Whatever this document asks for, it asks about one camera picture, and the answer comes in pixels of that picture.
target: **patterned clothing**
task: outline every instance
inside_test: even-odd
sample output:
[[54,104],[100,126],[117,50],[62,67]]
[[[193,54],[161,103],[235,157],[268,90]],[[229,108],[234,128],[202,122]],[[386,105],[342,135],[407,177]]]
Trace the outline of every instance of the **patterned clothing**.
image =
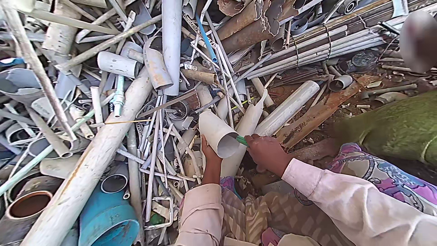
[[329,165],[329,170],[368,180],[384,194],[423,213],[437,215],[437,186],[363,152],[358,144],[343,144],[340,153]]

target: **pink sleeve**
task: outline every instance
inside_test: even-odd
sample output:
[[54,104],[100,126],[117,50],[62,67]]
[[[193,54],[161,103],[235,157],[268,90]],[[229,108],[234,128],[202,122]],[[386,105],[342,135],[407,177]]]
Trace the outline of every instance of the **pink sleeve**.
[[437,217],[387,196],[369,181],[292,159],[282,179],[321,208],[357,246],[437,245]]
[[222,188],[198,186],[185,194],[176,246],[218,246],[223,223]]

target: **dirt ground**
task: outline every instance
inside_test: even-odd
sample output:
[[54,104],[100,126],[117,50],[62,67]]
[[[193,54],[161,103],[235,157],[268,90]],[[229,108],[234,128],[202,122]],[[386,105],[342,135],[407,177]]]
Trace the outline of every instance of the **dirt ground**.
[[[395,62],[387,62],[383,63],[386,65],[392,66],[400,66],[404,67],[402,63]],[[397,72],[391,70],[383,70],[380,68],[379,64],[375,69],[366,72],[367,75],[378,76],[379,80],[382,81],[381,85],[375,88],[370,88],[368,90],[376,90],[383,88],[391,88],[401,85],[407,85],[411,83],[416,83],[418,88],[413,91],[406,91],[408,96],[418,95],[420,93],[427,92],[429,90],[435,89],[435,86],[432,86],[428,81],[436,80],[437,75],[429,74],[426,76],[417,74],[412,74],[409,72]],[[361,74],[351,74],[353,77],[360,76]],[[275,105],[280,105],[285,99],[287,99],[299,86],[300,84],[292,84],[292,85],[283,85],[276,88],[269,89],[269,94],[271,94],[271,98],[273,99]],[[328,91],[325,91],[321,98],[326,97],[328,95]],[[289,123],[298,119],[308,110],[310,105],[312,104],[314,98],[310,99],[305,107],[291,120]],[[320,142],[327,138],[335,138],[334,125],[335,123],[343,120],[346,117],[353,117],[359,114],[362,114],[364,111],[360,108],[357,108],[356,105],[370,105],[370,109],[372,110],[377,107],[382,106],[382,103],[378,101],[371,101],[369,99],[360,99],[359,93],[355,94],[351,98],[349,98],[346,102],[344,102],[337,111],[329,117],[324,123],[322,123],[319,127],[313,130],[307,137],[305,137],[302,141],[298,142],[293,148],[288,150],[288,152],[293,152],[299,150],[301,148],[311,146],[314,143]],[[328,163],[332,161],[334,156],[325,156],[322,159],[315,160],[314,163],[311,163],[320,168],[325,168]],[[423,164],[414,165],[413,162],[405,160],[393,160],[390,159],[388,161],[396,162],[397,166],[409,173],[415,173],[415,175],[420,178],[428,181],[435,182],[437,178],[437,173],[433,173],[428,169],[423,168]],[[261,187],[263,185],[273,183],[279,181],[280,178],[269,171],[264,173],[258,173],[256,171],[256,164],[253,162],[252,158],[248,153],[243,158],[242,161],[243,172],[241,176],[243,178],[237,178],[236,180],[236,190],[242,196],[246,197],[248,194],[251,194],[255,197],[262,195]]]

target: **scrap pile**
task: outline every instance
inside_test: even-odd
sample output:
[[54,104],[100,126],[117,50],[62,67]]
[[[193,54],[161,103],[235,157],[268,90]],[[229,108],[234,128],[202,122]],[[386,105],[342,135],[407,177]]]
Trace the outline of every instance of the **scrap pile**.
[[221,177],[241,175],[238,135],[293,147],[376,81],[348,75],[380,58],[363,50],[435,2],[0,2],[0,246],[174,243],[201,134]]

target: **person's arm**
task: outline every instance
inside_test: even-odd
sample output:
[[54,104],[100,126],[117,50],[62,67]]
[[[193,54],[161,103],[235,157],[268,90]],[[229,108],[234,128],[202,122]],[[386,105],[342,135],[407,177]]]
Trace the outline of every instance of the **person's arm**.
[[357,246],[437,245],[437,217],[379,192],[367,180],[290,160],[272,137],[245,138],[257,164],[312,200]]
[[176,246],[218,246],[222,236],[222,159],[208,146],[203,135],[202,151],[206,157],[202,185],[185,194]]

